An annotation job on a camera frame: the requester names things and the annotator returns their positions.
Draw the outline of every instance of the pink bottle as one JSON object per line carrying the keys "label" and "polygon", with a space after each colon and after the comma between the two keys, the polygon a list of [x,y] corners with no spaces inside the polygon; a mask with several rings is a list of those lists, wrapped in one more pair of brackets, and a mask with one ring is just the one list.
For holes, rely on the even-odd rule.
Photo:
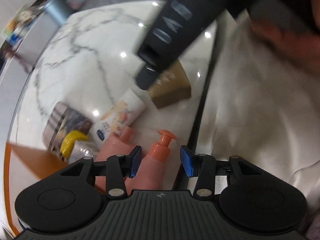
{"label": "pink bottle", "polygon": [[167,130],[160,130],[160,140],[151,145],[146,157],[141,161],[136,177],[127,179],[125,186],[130,195],[133,189],[161,190],[164,179],[165,161],[170,153],[168,148],[174,134]]}
{"label": "pink bottle", "polygon": [[[102,145],[97,157],[94,161],[102,162],[107,160],[108,157],[124,154],[129,155],[133,150],[135,145],[129,143],[129,139],[133,131],[130,127],[125,127],[120,136],[116,133],[111,133],[105,143]],[[96,177],[96,186],[101,190],[106,190],[106,178],[105,177]]]}

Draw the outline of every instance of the black circular cover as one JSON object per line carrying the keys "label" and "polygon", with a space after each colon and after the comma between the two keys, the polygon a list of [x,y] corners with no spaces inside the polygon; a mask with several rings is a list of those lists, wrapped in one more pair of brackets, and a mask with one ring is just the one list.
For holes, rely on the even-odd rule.
{"label": "black circular cover", "polygon": [[235,224],[270,234],[297,227],[307,203],[296,188],[272,175],[261,175],[244,176],[228,186],[220,195],[220,207]]}
{"label": "black circular cover", "polygon": [[48,177],[23,190],[15,209],[19,219],[40,232],[66,232],[92,221],[101,208],[101,195],[78,177]]}

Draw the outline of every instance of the blue cylinder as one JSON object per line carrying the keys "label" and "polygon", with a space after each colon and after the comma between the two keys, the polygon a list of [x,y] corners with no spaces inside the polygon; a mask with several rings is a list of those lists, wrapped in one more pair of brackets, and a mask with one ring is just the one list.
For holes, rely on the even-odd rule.
{"label": "blue cylinder", "polygon": [[43,6],[43,10],[48,13],[59,26],[64,25],[73,13],[73,10],[67,5],[65,0],[48,0]]}

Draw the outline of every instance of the white marble table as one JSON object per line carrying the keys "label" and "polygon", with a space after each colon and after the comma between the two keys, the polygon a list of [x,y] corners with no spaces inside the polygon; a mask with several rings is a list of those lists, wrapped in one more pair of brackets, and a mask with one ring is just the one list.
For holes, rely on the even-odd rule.
{"label": "white marble table", "polygon": [[165,189],[170,189],[180,166],[180,145],[188,142],[196,116],[216,25],[206,30],[211,35],[201,34],[179,58],[191,83],[192,98],[158,110],[134,82],[141,66],[134,52],[146,31],[140,25],[150,22],[161,9],[152,2],[122,3],[73,14],[29,78],[17,106],[10,142],[44,149],[42,132],[58,101],[96,121],[131,88],[147,105],[132,125],[134,142],[148,151],[158,140],[157,130],[167,129],[177,136],[170,144],[164,181]]}

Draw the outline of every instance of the ribbed gray surface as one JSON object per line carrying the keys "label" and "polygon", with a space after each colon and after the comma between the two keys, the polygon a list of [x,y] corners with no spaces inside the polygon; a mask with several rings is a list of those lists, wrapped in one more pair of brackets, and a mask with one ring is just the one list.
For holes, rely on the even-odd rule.
{"label": "ribbed gray surface", "polygon": [[223,220],[215,206],[193,199],[189,192],[135,191],[109,203],[102,215],[72,233],[45,236],[23,232],[19,240],[300,240],[296,232],[257,236],[242,232]]}

